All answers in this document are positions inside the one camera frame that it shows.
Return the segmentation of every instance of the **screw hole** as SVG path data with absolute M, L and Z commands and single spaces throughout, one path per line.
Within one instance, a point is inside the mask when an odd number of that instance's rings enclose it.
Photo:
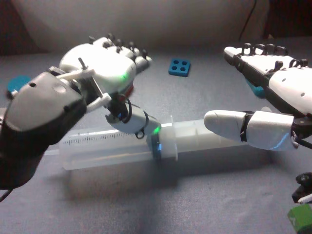
M 68 106 L 64 106 L 64 111 L 65 112 L 69 112 L 69 107 Z

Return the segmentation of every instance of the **clear syringe barrel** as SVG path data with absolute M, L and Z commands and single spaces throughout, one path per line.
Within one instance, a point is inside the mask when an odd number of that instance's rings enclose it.
M 209 131 L 202 119 L 161 125 L 158 134 L 137 139 L 135 134 L 95 128 L 70 131 L 59 144 L 66 170 L 175 158 L 178 153 L 242 145 Z

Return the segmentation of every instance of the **gray tablecloth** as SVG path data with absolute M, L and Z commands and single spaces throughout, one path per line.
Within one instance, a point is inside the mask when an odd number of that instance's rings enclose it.
M 294 58 L 312 60 L 312 38 L 274 43 Z M 223 48 L 151 51 L 153 66 L 137 76 L 131 101 L 158 119 L 173 115 L 175 121 L 201 119 L 215 109 L 275 111 L 227 64 Z M 9 79 L 34 77 L 58 66 L 61 57 L 0 57 L 0 107 L 8 104 Z M 168 75 L 171 58 L 191 61 L 189 77 Z M 107 126 L 105 113 L 90 113 L 75 128 Z M 293 234 L 287 213 L 295 206 L 294 178 L 312 171 L 311 164 L 311 151 L 303 147 L 283 153 L 250 146 L 184 153 L 161 168 L 150 161 L 65 171 L 58 156 L 45 156 L 35 176 L 0 204 L 0 233 Z

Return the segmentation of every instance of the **green block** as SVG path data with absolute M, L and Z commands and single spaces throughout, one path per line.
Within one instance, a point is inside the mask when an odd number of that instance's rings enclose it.
M 287 216 L 297 233 L 306 233 L 308 230 L 312 233 L 312 209 L 309 204 L 292 208 Z

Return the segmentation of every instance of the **robotic arm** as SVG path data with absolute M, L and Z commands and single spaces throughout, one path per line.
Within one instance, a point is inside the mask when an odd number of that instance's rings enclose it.
M 288 56 L 284 47 L 272 44 L 244 44 L 226 47 L 225 60 L 236 67 L 254 86 L 260 86 L 265 98 L 282 114 L 256 111 L 209 111 L 205 126 L 233 140 L 245 141 L 266 150 L 295 150 L 312 135 L 312 69 L 306 60 Z
M 114 41 L 110 34 L 90 38 L 71 49 L 59 68 L 51 67 L 14 94 L 1 123 L 1 190 L 10 192 L 28 182 L 49 145 L 101 106 L 110 111 L 106 119 L 114 128 L 137 138 L 161 126 L 128 99 L 136 74 L 152 60 L 133 43 L 126 48 Z

